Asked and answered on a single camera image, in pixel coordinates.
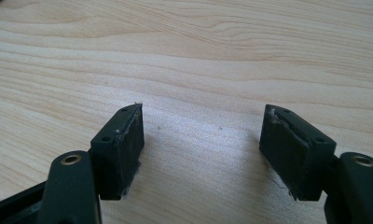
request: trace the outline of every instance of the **light wooden surface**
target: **light wooden surface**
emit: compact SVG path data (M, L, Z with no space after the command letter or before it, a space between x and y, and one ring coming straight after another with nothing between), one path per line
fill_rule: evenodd
M373 156L373 0L0 2L0 200L144 104L104 223L325 223L259 153L265 104Z

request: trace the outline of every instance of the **wood grain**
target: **wood grain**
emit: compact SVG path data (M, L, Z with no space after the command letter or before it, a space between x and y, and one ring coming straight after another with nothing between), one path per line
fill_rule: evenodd
M373 0L0 1L0 201L144 104L104 223L325 223L259 153L265 104L373 156Z

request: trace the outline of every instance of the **black plastic part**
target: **black plastic part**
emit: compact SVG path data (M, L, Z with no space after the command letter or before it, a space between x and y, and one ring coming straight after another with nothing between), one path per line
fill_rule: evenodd
M336 172L352 223L373 224L373 158L343 153Z
M295 199L320 199L335 147L335 141L292 111L266 105L259 148Z
M46 182L0 202L0 223L36 223Z
M102 200L119 200L129 190L144 146L143 105L120 109L91 140L96 187Z
M68 152L53 161L37 223L102 223L88 152Z

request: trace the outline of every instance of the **screw hole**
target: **screw hole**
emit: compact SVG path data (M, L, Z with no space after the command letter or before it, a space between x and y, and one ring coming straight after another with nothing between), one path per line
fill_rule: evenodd
M325 142L325 140L323 138L316 138L315 141L319 142L319 143L323 143Z
M63 165L72 165L74 163L77 163L81 160L81 156L75 154L75 155L71 155L71 156L68 156L64 159L62 159L62 164Z
M104 137L102 138L102 141L104 142L109 142L111 140L111 137Z
M365 158L365 157L362 157L362 156L354 156L353 157L355 162L360 164L360 165L363 165L363 166L366 166L366 167L373 167L373 161L368 159L368 158Z

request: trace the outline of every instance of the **table surface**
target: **table surface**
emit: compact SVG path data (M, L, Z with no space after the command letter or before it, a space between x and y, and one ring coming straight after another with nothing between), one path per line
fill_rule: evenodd
M373 0L0 1L0 201L135 102L142 167L104 223L325 223L259 152L264 107L373 156Z

